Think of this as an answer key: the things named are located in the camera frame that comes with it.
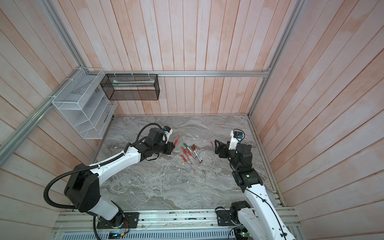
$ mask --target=black mesh basket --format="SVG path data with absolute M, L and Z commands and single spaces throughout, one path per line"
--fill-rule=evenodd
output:
M 156 74 L 105 74 L 100 83 L 109 100 L 158 100 Z

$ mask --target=wooden wall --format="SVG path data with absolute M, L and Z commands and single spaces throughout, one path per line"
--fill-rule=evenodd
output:
M 297 0 L 52 0 L 89 67 L 263 70 Z M 159 78 L 158 101 L 118 114 L 247 113 L 259 78 Z
M 76 67 L 38 0 L 0 1 L 0 144 Z M 63 209 L 45 203 L 44 187 L 77 164 L 89 164 L 96 147 L 51 110 L 0 169 L 2 239 L 47 239 Z M 69 203 L 67 179 L 53 185 L 54 201 Z
M 252 117 L 308 239 L 384 236 L 383 12 L 309 1 Z

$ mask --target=gray marble surface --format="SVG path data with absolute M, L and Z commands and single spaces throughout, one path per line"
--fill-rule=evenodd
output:
M 219 158 L 210 143 L 215 139 L 228 141 L 234 128 L 244 131 L 243 143 L 252 145 L 253 168 L 260 174 L 265 187 L 271 189 L 247 117 L 240 115 L 117 117 L 111 123 L 97 161 L 123 150 L 125 144 L 134 142 L 140 129 L 151 122 L 170 126 L 172 142 L 177 135 L 180 139 L 171 158 L 162 155 L 154 161 L 142 161 L 120 171 L 100 186 L 101 195 L 122 209 L 206 209 L 230 207 L 232 202 L 245 200 L 232 177 L 228 160 Z M 180 154 L 184 142 L 189 147 L 197 146 L 203 159 L 201 164 L 192 158 L 192 165 L 182 160 Z

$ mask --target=white wire rack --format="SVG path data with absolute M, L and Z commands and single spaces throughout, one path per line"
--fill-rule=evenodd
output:
M 96 92 L 103 77 L 103 70 L 100 70 L 97 75 L 87 75 L 83 68 L 52 102 L 85 139 L 103 137 L 117 106 L 116 101 L 108 100 L 104 91 Z

